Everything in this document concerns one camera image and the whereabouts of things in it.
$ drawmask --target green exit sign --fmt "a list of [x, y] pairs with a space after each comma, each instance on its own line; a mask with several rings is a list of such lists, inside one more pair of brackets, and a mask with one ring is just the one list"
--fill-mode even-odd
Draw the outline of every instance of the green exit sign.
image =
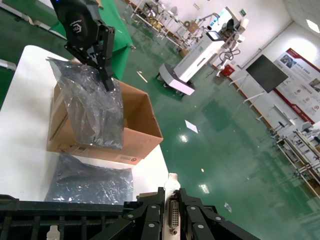
[[244, 17], [245, 15], [247, 15], [246, 12], [245, 12], [245, 10], [243, 10], [243, 9], [241, 9], [240, 14], [241, 14], [242, 17]]

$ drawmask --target green epoxy floor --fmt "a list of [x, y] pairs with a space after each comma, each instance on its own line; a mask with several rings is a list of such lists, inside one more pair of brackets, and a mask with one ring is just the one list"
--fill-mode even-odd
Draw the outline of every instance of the green epoxy floor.
[[[179, 97], [164, 88], [155, 76], [163, 62], [174, 65], [181, 60], [176, 48], [137, 26], [130, 14], [123, 13], [126, 5], [122, 1], [116, 4], [136, 46], [123, 81], [149, 93], [164, 136], [161, 149], [167, 168], [178, 173], [187, 193], [204, 204], [216, 205], [221, 215], [262, 240], [320, 239], [319, 201], [293, 177], [288, 161], [273, 148], [265, 125], [242, 104], [235, 88], [214, 74], [206, 77], [212, 71], [208, 66], [193, 78], [196, 92], [192, 96]], [[12, 18], [0, 12], [2, 22]], [[23, 34], [24, 40], [8, 39], [10, 25], [19, 27], [15, 35]], [[68, 57], [62, 39], [26, 22], [9, 22], [6, 34], [5, 41], [0, 38], [0, 58], [18, 61], [22, 46], [30, 44]], [[142, 71], [148, 83], [136, 71]], [[185, 120], [196, 125], [199, 133], [188, 129]], [[224, 208], [225, 203], [232, 213]]]

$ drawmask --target cardboard box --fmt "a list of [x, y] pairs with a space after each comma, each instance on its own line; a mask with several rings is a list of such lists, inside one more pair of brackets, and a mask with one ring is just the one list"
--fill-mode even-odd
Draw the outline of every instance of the cardboard box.
[[194, 34], [195, 31], [199, 28], [199, 26], [195, 23], [195, 21], [190, 22], [190, 26], [188, 26], [188, 30], [190, 33]]
[[180, 53], [180, 56], [181, 56], [182, 58], [184, 58], [184, 57], [189, 53], [189, 50], [182, 48], [182, 49], [179, 51], [179, 53]]
[[163, 140], [149, 96], [120, 82], [124, 110], [123, 148], [114, 150], [76, 142], [58, 85], [54, 88], [47, 150], [136, 165]]

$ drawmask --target bubble wrap bag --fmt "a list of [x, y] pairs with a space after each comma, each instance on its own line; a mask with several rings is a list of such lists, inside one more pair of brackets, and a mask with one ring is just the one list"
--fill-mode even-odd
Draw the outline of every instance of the bubble wrap bag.
[[61, 89], [75, 140], [80, 144], [122, 149], [124, 105], [118, 80], [107, 92], [97, 69], [48, 59]]
[[123, 205], [133, 189], [131, 168], [93, 166], [61, 153], [45, 201]]

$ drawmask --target black screen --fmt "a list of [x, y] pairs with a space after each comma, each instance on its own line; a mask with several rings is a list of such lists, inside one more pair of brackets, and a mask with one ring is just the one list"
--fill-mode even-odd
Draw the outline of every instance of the black screen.
[[288, 76], [273, 64], [265, 55], [261, 55], [252, 63], [246, 71], [257, 81], [258, 84], [270, 93], [281, 84]]

